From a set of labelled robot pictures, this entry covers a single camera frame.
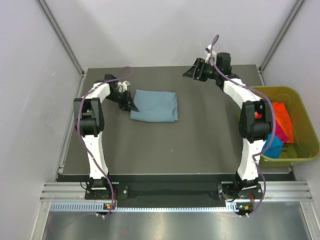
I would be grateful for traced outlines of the light blue t shirt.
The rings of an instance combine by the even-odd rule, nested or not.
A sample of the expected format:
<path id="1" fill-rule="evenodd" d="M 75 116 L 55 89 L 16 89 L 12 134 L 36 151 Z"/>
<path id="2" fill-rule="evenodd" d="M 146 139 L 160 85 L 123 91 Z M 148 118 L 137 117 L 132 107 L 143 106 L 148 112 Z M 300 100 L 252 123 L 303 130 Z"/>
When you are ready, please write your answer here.
<path id="1" fill-rule="evenodd" d="M 133 103 L 138 111 L 131 111 L 131 120 L 148 123 L 174 123 L 179 119 L 178 98 L 174 92 L 137 89 Z"/>

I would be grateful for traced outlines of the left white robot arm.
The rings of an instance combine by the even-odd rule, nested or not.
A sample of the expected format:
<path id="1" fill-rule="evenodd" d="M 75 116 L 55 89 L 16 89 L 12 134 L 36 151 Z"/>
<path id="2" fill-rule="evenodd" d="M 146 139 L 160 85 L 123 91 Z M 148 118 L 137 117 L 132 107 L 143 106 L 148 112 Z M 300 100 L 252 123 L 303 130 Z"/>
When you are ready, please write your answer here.
<path id="1" fill-rule="evenodd" d="M 104 79 L 97 80 L 84 96 L 73 100 L 74 127 L 89 161 L 87 190 L 96 190 L 97 194 L 105 199 L 113 194 L 114 187 L 108 178 L 109 169 L 102 145 L 105 129 L 102 103 L 109 100 L 117 103 L 121 111 L 138 112 L 127 79 L 127 76 L 117 78 L 106 74 Z"/>

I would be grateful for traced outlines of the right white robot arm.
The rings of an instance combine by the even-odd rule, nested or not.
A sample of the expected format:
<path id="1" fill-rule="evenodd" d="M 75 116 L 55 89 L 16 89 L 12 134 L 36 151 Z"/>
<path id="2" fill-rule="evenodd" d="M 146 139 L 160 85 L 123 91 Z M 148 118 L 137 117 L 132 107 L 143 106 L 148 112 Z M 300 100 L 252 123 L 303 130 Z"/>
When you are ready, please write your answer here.
<path id="1" fill-rule="evenodd" d="M 206 59 L 197 58 L 183 77 L 201 82 L 215 80 L 215 84 L 239 106 L 238 131 L 243 140 L 243 149 L 233 192 L 237 197 L 245 198 L 258 186 L 257 166 L 274 125 L 270 104 L 253 93 L 232 72 L 231 55 L 227 52 L 220 52 Z"/>

